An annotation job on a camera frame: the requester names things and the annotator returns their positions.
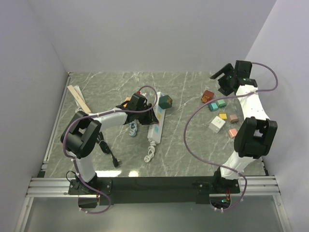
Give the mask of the teal usb charger cube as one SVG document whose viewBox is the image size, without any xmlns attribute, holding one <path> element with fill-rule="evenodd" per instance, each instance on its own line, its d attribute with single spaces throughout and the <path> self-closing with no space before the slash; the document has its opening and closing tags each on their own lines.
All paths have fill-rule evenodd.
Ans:
<svg viewBox="0 0 309 232">
<path fill-rule="evenodd" d="M 219 109 L 219 106 L 218 106 L 218 104 L 216 102 L 212 102 L 212 103 L 208 104 L 208 107 L 209 107 L 209 110 L 211 112 L 216 111 L 216 110 Z"/>
</svg>

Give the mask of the small white power strip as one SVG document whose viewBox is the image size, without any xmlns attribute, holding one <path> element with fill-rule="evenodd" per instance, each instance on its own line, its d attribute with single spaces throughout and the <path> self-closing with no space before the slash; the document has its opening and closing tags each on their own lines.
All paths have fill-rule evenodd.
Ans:
<svg viewBox="0 0 309 232">
<path fill-rule="evenodd" d="M 80 105 L 80 103 L 84 100 L 84 97 L 82 95 L 82 92 L 79 86 L 73 86 L 73 94 L 74 94 L 75 102 L 77 104 L 77 109 L 75 110 L 75 112 L 80 111 L 80 110 L 83 111 L 83 108 Z"/>
</svg>

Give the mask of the beige power strip red sockets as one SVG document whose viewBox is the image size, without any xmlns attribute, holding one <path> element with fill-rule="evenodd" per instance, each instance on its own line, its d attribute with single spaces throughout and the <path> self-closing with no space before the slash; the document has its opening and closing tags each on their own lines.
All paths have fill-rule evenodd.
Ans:
<svg viewBox="0 0 309 232">
<path fill-rule="evenodd" d="M 83 94 L 79 88 L 79 86 L 67 86 L 67 89 L 71 93 L 71 95 L 74 97 L 75 102 L 77 103 L 77 106 L 80 107 L 85 113 L 90 114 L 91 110 L 85 103 L 85 99 L 83 97 Z"/>
</svg>

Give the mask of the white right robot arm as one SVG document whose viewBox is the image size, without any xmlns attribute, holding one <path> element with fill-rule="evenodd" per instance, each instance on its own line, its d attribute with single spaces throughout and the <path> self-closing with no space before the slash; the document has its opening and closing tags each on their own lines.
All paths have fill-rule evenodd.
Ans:
<svg viewBox="0 0 309 232">
<path fill-rule="evenodd" d="M 218 79 L 219 92 L 238 98 L 244 117 L 234 139 L 234 152 L 214 173 L 212 188 L 217 193 L 236 187 L 239 174 L 269 153 L 278 128 L 277 122 L 270 120 L 262 107 L 258 95 L 261 90 L 250 78 L 252 67 L 250 61 L 237 60 L 234 66 L 228 63 L 211 76 Z"/>
</svg>

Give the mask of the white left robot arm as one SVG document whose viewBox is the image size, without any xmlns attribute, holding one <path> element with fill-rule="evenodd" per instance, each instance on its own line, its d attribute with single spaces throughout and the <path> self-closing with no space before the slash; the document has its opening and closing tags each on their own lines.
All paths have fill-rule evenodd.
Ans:
<svg viewBox="0 0 309 232">
<path fill-rule="evenodd" d="M 63 151 L 66 157 L 73 160 L 76 169 L 76 179 L 80 181 L 79 188 L 85 194 L 98 191 L 98 177 L 94 171 L 90 154 L 95 144 L 103 141 L 102 132 L 105 129 L 133 124 L 138 121 L 148 125 L 147 138 L 150 142 L 145 162 L 154 157 L 155 145 L 161 141 L 165 110 L 159 106 L 161 92 L 155 94 L 154 104 L 148 103 L 147 98 L 139 92 L 132 95 L 130 100 L 110 111 L 97 114 L 77 112 L 61 136 Z"/>
</svg>

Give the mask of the pink plug adapter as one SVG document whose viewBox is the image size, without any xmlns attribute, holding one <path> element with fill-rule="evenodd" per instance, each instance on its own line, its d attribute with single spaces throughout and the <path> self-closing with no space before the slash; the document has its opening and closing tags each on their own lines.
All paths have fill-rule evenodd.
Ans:
<svg viewBox="0 0 309 232">
<path fill-rule="evenodd" d="M 229 136 L 230 136 L 231 138 L 236 137 L 237 133 L 238 133 L 238 130 L 237 130 L 237 129 L 230 129 L 230 130 L 228 131 L 228 134 L 229 134 Z"/>
<path fill-rule="evenodd" d="M 230 115 L 229 116 L 229 121 L 232 124 L 238 123 L 239 122 L 239 117 L 237 115 Z"/>
</svg>

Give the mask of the yellow usb charger cube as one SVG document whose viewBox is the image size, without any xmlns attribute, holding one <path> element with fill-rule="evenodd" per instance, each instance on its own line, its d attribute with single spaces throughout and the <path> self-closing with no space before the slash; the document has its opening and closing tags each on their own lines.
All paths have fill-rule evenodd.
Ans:
<svg viewBox="0 0 309 232">
<path fill-rule="evenodd" d="M 222 119 L 222 120 L 227 120 L 227 119 L 228 119 L 226 113 L 219 113 L 218 116 L 219 116 L 219 118 Z"/>
</svg>

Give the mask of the mint green plug adapter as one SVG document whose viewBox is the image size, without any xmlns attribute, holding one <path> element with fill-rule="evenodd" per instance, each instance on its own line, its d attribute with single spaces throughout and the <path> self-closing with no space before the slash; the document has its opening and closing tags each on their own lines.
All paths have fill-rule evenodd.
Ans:
<svg viewBox="0 0 309 232">
<path fill-rule="evenodd" d="M 216 104 L 218 108 L 224 108 L 227 106 L 227 103 L 225 102 L 225 100 L 218 100 Z"/>
</svg>

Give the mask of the white cube adapter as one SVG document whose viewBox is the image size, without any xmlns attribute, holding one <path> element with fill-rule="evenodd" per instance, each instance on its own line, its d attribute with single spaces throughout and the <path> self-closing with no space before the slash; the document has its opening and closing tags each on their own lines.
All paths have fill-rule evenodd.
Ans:
<svg viewBox="0 0 309 232">
<path fill-rule="evenodd" d="M 221 119 L 219 116 L 216 116 L 209 124 L 209 129 L 215 133 L 218 133 L 224 125 L 225 120 Z"/>
</svg>

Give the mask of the red-brown cube adapter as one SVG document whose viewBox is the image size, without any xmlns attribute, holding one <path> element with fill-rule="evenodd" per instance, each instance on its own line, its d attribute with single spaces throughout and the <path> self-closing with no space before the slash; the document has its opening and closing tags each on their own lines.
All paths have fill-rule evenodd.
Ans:
<svg viewBox="0 0 309 232">
<path fill-rule="evenodd" d="M 209 90 L 205 90 L 202 97 L 201 97 L 201 102 L 202 103 L 207 103 L 209 101 L 211 101 L 213 99 L 214 93 L 209 91 Z"/>
</svg>

